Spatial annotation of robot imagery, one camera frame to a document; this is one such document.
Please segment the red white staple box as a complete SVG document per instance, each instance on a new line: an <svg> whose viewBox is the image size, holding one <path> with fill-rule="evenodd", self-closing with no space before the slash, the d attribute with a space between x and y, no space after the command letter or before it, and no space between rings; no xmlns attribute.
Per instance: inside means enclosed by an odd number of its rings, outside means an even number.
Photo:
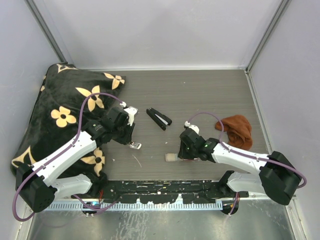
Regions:
<svg viewBox="0 0 320 240"><path fill-rule="evenodd" d="M166 162L181 162L181 161L184 161L184 159L178 157L177 153L166 153L165 154L165 161Z"/></svg>

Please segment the black stapler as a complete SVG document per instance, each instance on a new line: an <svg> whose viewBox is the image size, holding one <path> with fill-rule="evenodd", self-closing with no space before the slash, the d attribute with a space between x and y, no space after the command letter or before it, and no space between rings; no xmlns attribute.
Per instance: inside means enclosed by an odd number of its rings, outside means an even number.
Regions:
<svg viewBox="0 0 320 240"><path fill-rule="evenodd" d="M173 122L169 117L160 113L152 107L147 108L146 113L163 131L165 131L167 129L167 126L170 126Z"/></svg>

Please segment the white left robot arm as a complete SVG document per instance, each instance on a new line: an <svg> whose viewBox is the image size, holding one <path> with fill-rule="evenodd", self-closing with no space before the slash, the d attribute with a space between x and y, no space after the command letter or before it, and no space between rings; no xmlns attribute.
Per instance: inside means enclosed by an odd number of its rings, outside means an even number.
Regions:
<svg viewBox="0 0 320 240"><path fill-rule="evenodd" d="M45 210L56 199L77 194L97 197L100 185L94 174L81 173L66 178L60 178L60 175L80 158L111 140L131 145L137 113L138 109L133 106L113 107L99 120L88 121L54 153L31 166L21 164L16 171L16 191L34 213Z"/></svg>

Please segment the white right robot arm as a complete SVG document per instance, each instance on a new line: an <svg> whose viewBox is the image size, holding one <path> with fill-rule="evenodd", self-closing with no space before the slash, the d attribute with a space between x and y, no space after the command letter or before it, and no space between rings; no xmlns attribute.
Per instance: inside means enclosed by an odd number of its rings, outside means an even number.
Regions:
<svg viewBox="0 0 320 240"><path fill-rule="evenodd" d="M259 154L239 149L216 138L204 139L196 125L186 121L180 134L178 158L200 159L233 166L242 172L227 171L219 181L219 191L225 197L235 192L254 192L267 195L274 202L287 206L302 174L280 152Z"/></svg>

